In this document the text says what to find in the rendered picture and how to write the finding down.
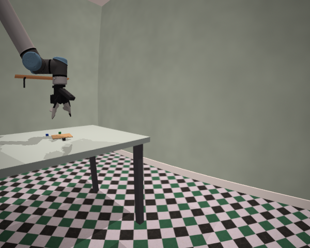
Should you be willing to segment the orange flat mat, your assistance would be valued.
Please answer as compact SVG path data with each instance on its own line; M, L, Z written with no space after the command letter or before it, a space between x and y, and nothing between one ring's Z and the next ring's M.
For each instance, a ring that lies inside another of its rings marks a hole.
M70 133L51 135L53 139L73 137Z

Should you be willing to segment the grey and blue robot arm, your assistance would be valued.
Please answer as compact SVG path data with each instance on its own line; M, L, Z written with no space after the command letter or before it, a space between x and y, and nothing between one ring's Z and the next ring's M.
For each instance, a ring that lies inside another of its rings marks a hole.
M67 60L42 59L9 0L0 0L0 21L18 50L24 67L32 74L53 74L53 84L67 85Z

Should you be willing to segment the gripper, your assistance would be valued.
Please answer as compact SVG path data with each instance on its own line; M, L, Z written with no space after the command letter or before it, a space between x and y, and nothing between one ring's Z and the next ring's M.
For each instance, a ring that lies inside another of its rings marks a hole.
M66 85L55 84L54 86L52 86L52 88L54 88L54 95L50 95L50 103L53 103L54 106L52 108L50 108L50 110L49 110L50 112L52 112L52 119L55 116L55 113L57 111L57 108L59 107L59 104L62 104L62 103L64 105L63 109L65 111L68 111L69 115L71 117L70 101L58 91L59 88L66 87Z

